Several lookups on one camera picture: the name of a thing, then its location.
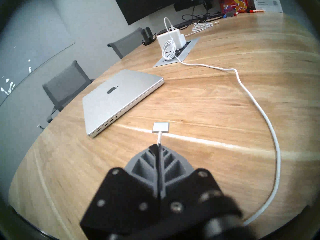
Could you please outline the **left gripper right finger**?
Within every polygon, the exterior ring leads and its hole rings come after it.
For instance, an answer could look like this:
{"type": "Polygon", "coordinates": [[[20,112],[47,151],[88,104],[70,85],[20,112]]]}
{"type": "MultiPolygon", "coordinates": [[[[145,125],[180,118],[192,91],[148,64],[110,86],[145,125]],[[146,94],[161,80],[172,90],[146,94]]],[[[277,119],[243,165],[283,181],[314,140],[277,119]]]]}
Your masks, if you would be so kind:
{"type": "Polygon", "coordinates": [[[241,219],[242,212],[207,169],[194,169],[183,156],[159,145],[159,216],[241,219]]]}

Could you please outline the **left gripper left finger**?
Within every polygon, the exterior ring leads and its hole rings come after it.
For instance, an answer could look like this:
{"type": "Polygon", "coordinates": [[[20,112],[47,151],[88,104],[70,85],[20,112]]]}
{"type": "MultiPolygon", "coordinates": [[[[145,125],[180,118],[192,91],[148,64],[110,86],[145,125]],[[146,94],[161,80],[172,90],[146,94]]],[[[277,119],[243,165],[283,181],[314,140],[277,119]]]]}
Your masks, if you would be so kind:
{"type": "Polygon", "coordinates": [[[84,233],[134,233],[159,221],[159,201],[122,168],[110,170],[88,206],[84,233]]]}

